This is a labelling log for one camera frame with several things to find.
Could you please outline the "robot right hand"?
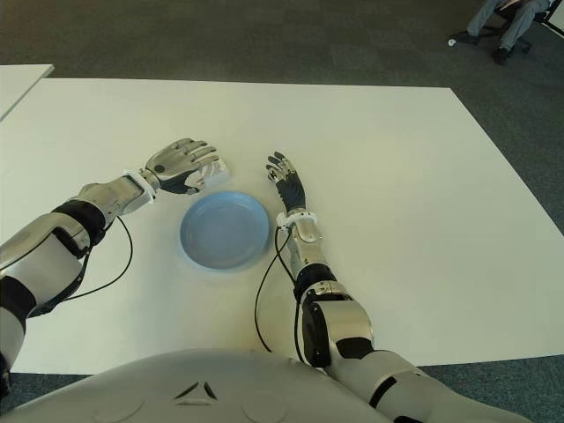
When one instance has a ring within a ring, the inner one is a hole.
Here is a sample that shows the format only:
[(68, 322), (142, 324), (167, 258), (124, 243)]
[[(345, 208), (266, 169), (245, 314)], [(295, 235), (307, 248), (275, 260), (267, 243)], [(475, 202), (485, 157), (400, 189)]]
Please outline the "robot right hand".
[(293, 163), (281, 152), (274, 152), (266, 164), (268, 179), (274, 183), (278, 194), (290, 213), (306, 209), (306, 194)]

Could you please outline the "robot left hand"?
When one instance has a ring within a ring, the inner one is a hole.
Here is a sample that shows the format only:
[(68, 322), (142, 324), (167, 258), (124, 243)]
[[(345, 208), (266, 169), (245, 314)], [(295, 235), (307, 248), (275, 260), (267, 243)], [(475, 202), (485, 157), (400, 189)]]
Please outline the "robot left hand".
[(188, 179), (218, 160), (215, 147), (205, 141), (182, 138), (153, 154), (147, 160), (145, 170), (154, 176), (159, 189), (194, 195), (203, 189), (202, 183), (188, 182)]

